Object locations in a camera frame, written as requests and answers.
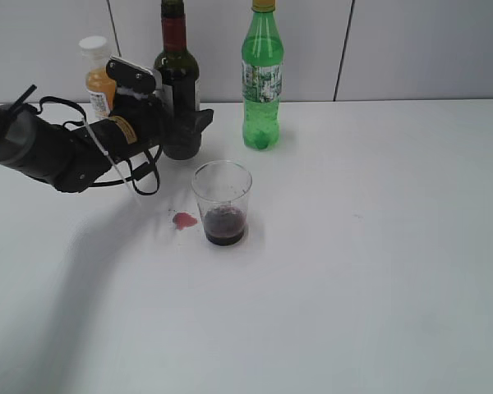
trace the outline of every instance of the red label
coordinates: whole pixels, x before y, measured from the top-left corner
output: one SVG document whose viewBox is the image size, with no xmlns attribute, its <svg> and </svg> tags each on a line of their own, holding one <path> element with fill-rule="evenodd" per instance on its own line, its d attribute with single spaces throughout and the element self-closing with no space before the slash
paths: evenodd
<svg viewBox="0 0 493 394">
<path fill-rule="evenodd" d="M 163 18 L 163 42 L 166 52 L 181 52 L 187 48 L 187 21 L 182 18 Z"/>
</svg>

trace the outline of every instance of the green plastic bottle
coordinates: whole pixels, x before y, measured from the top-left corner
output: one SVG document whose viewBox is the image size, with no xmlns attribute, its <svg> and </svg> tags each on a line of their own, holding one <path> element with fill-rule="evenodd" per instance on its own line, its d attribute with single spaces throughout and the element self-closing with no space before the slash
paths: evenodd
<svg viewBox="0 0 493 394">
<path fill-rule="evenodd" d="M 272 148 L 279 139 L 284 50 L 275 8 L 275 0 L 253 0 L 254 17 L 242 47 L 243 139 L 258 150 Z"/>
</svg>

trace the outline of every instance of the clear plastic cup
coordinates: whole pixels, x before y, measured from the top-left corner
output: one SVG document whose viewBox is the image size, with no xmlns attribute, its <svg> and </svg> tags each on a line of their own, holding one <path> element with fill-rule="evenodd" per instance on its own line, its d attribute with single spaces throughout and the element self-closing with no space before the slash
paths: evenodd
<svg viewBox="0 0 493 394">
<path fill-rule="evenodd" d="M 191 187 L 208 241 L 224 246 L 242 239 L 251 186 L 249 171 L 228 160 L 207 163 L 196 171 Z"/>
</svg>

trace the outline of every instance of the white cable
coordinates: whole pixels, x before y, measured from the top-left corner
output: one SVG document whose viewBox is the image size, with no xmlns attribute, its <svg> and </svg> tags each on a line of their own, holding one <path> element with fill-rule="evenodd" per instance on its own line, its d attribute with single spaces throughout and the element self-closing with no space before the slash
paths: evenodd
<svg viewBox="0 0 493 394">
<path fill-rule="evenodd" d="M 140 207 L 142 207 L 141 202 L 137 198 L 137 193 L 130 187 L 130 185 L 126 181 L 126 178 L 122 174 L 121 170 L 118 169 L 117 164 L 115 164 L 115 162 L 109 156 L 109 152 L 106 149 L 104 149 L 104 147 L 102 146 L 102 144 L 100 143 L 100 141 L 97 139 L 97 136 L 95 135 L 95 133 L 93 132 L 93 130 L 91 130 L 90 124 L 87 122 L 87 120 L 85 119 L 85 117 L 82 117 L 82 123 L 84 123 L 85 129 L 88 131 L 88 134 L 90 135 L 90 137 L 93 140 L 93 142 L 95 142 L 95 145 L 97 145 L 97 148 L 99 148 L 100 153 L 103 154 L 109 160 L 109 162 L 111 163 L 112 167 L 115 169 L 115 171 L 117 172 L 117 174 L 121 177 L 122 181 L 124 182 L 124 185 L 126 185 L 128 191 L 130 192 L 131 197 L 133 197 L 133 199 L 135 200 L 135 202 L 137 203 L 137 205 L 139 205 Z"/>
</svg>

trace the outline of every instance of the red liquid stain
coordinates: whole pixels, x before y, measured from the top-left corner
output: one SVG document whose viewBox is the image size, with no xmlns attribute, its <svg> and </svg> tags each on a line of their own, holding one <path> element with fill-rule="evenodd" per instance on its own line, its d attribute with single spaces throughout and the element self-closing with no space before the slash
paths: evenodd
<svg viewBox="0 0 493 394">
<path fill-rule="evenodd" d="M 197 224 L 197 219 L 189 213 L 180 212 L 173 217 L 173 222 L 177 226 L 178 230 L 183 230 L 187 227 L 195 226 Z"/>
</svg>

